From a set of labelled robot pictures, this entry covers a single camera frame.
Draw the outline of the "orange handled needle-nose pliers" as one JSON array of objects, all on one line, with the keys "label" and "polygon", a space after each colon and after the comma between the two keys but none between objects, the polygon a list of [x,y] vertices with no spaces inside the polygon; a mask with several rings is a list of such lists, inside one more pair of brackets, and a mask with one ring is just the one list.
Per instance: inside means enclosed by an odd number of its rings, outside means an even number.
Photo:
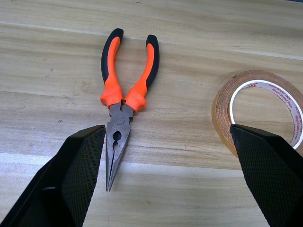
[{"label": "orange handled needle-nose pliers", "polygon": [[110,191],[127,146],[133,115],[145,109],[145,96],[154,82],[160,64],[160,49],[155,35],[146,39],[147,62],[137,83],[126,96],[115,72],[115,57],[124,31],[116,28],[107,38],[101,55],[101,73],[105,89],[100,96],[109,109],[110,121],[106,126],[106,191]]}]

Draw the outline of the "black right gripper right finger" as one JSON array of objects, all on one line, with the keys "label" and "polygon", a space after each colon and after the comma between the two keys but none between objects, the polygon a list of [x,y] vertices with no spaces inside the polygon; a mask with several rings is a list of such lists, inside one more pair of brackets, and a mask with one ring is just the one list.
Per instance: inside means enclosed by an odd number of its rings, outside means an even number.
[{"label": "black right gripper right finger", "polygon": [[246,184],[270,227],[303,227],[303,157],[282,137],[233,124]]}]

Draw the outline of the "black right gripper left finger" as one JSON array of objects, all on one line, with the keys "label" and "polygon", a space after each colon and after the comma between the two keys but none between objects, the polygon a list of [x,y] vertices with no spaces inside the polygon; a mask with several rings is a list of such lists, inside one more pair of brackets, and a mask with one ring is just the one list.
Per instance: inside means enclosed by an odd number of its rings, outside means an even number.
[{"label": "black right gripper left finger", "polygon": [[96,187],[106,129],[69,136],[34,175],[0,227],[82,227]]}]

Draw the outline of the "brown adhesive tape roll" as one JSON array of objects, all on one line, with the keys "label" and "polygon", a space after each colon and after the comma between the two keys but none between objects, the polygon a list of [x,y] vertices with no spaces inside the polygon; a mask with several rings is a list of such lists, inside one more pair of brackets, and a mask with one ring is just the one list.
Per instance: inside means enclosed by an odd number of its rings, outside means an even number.
[{"label": "brown adhesive tape roll", "polygon": [[230,152],[237,155],[230,126],[235,124],[233,102],[240,90],[264,88],[278,96],[289,109],[294,122],[290,145],[303,157],[303,94],[282,77],[264,70],[249,70],[236,74],[218,91],[212,106],[214,127]]}]

